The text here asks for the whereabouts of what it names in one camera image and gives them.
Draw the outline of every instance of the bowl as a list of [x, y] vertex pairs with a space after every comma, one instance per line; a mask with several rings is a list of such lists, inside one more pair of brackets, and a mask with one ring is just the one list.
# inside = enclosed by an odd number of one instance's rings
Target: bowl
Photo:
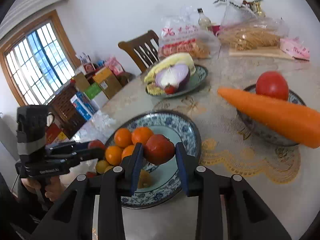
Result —
[[[248, 91], [250, 93], [256, 93], [256, 85], [254, 84], [254, 85], [248, 86], [244, 89], [244, 91]], [[306, 105], [303, 102], [303, 100], [292, 90], [289, 90], [288, 102], [297, 104], [297, 105], [303, 105], [303, 106]], [[286, 137], [266, 127], [262, 123], [259, 123], [253, 120], [251, 117], [247, 116], [246, 114], [241, 113], [238, 109], [237, 109], [237, 114], [241, 119], [241, 121], [246, 125], [246, 127], [253, 134], [259, 136], [266, 142], [271, 143], [273, 145], [282, 146], [282, 147], [290, 147], [290, 146], [298, 145], [298, 143], [287, 139]]]
[[[137, 127], [148, 127], [154, 134], [163, 134], [174, 145], [182, 142], [187, 154], [200, 160], [200, 133], [189, 117], [172, 110], [154, 110], [128, 120], [119, 128], [128, 128], [132, 132]], [[105, 143], [106, 147], [115, 145], [113, 137], [114, 134]], [[123, 207], [142, 209], [157, 206], [181, 190], [175, 156], [159, 166], [147, 163], [142, 169], [150, 174], [153, 184], [147, 188], [137, 189], [132, 197], [122, 196]]]

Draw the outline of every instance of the halved onion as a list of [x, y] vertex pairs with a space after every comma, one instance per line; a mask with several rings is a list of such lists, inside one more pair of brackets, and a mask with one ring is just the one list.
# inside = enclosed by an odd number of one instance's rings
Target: halved onion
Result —
[[190, 69], [186, 64], [176, 64], [160, 71], [156, 75], [156, 85], [165, 89], [171, 85], [178, 89], [183, 88], [190, 79]]

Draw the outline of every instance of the human hand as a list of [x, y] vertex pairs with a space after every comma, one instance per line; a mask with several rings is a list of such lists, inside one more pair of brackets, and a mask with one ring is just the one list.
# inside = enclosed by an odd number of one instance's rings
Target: human hand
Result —
[[[22, 184], [25, 188], [31, 192], [36, 194], [36, 190], [41, 188], [40, 183], [35, 179], [21, 179]], [[45, 186], [45, 196], [50, 199], [50, 201], [54, 202], [57, 200], [65, 190], [65, 187], [60, 182], [60, 177], [55, 176], [50, 178], [50, 184]]]

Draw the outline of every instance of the orange carrot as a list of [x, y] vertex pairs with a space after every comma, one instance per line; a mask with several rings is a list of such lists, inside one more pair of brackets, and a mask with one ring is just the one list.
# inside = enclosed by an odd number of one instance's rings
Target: orange carrot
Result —
[[217, 92], [240, 112], [286, 138], [311, 148], [320, 146], [320, 113], [316, 110], [239, 89], [219, 87]]

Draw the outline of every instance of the window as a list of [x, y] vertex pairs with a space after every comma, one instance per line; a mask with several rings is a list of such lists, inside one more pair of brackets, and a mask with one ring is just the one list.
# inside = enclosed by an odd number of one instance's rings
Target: window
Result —
[[50, 22], [26, 35], [6, 58], [11, 76], [29, 105], [47, 104], [75, 75]]
[[0, 48], [4, 75], [20, 105], [48, 104], [75, 75], [79, 62], [56, 11], [20, 32]]

